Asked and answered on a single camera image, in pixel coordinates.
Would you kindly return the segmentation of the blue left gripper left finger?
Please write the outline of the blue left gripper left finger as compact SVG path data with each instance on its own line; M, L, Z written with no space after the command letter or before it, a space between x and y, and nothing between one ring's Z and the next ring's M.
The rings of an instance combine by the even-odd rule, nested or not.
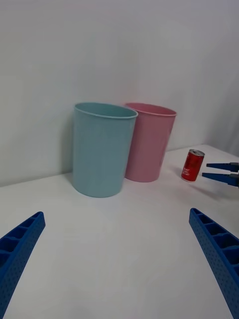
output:
M37 212L0 239L0 318L45 228L43 212Z

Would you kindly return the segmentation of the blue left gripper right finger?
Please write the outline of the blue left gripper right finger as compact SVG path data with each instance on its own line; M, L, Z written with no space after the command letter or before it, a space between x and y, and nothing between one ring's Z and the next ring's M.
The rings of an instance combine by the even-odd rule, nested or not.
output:
M220 287L232 317L239 317L239 239L192 208L189 224Z

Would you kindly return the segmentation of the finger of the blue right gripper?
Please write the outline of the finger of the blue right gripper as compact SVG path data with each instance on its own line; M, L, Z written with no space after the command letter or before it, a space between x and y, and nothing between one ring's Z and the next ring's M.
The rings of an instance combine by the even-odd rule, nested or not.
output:
M239 187L238 174L219 174L219 173L202 173L202 176L211 180L226 183L230 186Z
M230 163L207 163L206 167L216 168L227 170L231 172L239 172L239 163L238 162L230 162Z

